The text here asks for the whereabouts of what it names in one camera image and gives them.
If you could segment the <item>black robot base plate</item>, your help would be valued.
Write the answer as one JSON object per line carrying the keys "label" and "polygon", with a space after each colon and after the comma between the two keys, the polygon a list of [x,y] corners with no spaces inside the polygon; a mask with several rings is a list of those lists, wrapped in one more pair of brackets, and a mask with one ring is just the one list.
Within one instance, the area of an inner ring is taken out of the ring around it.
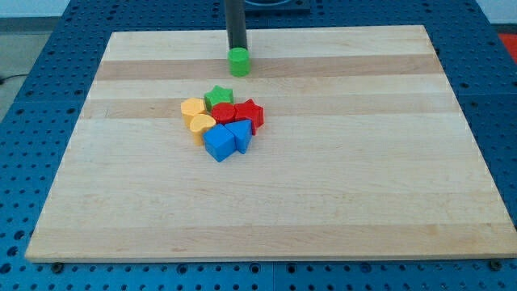
{"label": "black robot base plate", "polygon": [[310,11],[310,0],[245,0],[248,11]]}

